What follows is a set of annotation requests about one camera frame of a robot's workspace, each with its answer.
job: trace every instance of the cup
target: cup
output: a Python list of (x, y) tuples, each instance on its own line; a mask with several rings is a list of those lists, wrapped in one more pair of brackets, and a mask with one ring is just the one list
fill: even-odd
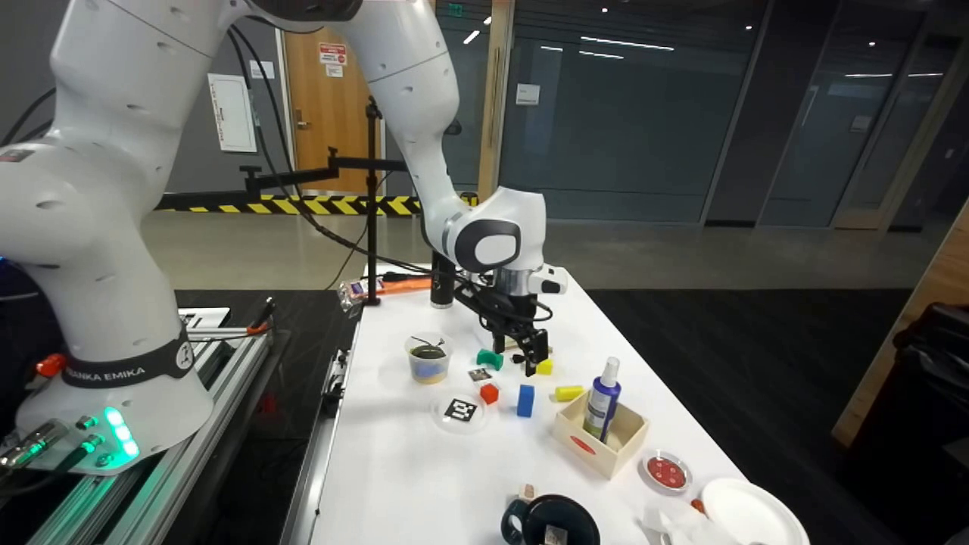
[(443, 336), (407, 339), (407, 358), (411, 362), (411, 379), (420, 384), (435, 384), (449, 375), (449, 342)]
[(600, 527), (575, 499), (546, 494), (510, 503), (503, 516), (503, 538), (510, 545), (600, 545)]

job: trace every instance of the dark floor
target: dark floor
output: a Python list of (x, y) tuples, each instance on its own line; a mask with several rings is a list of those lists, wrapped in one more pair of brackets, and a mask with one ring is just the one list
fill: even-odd
[(889, 545), (838, 485), (830, 431), (904, 292), (596, 292), (698, 421), (815, 545)]

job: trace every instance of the yellow and black tape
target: yellow and black tape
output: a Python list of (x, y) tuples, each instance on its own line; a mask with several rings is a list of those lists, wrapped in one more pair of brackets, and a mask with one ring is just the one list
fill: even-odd
[[(167, 196), (156, 210), (190, 212), (190, 214), (365, 214), (365, 196), (263, 196), (263, 201), (226, 201), (190, 195)], [(375, 196), (375, 212), (384, 217), (420, 214), (417, 196)]]

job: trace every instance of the ceiling light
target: ceiling light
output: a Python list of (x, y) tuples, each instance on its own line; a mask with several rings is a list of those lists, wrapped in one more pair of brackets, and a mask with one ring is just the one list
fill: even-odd
[(908, 72), (908, 78), (941, 78), (944, 72)]
[(889, 72), (845, 72), (845, 78), (889, 78)]
[(623, 60), (623, 53), (610, 53), (610, 51), (586, 51), (586, 48), (579, 48), (582, 57), (602, 57), (602, 60)]
[(664, 41), (627, 41), (627, 38), (607, 38), (607, 37), (582, 37), (582, 41), (600, 41), (600, 45), (615, 45), (615, 48), (676, 51), (673, 45), (664, 45)]
[(473, 30), (468, 37), (464, 37), (464, 45), (476, 41), (478, 38), (478, 30)]

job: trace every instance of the blue block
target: blue block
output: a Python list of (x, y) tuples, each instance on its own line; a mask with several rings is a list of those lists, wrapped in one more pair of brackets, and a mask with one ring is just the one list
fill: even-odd
[(532, 418), (532, 409), (536, 409), (536, 389), (532, 384), (520, 384), (519, 389), (519, 415), (520, 418)]

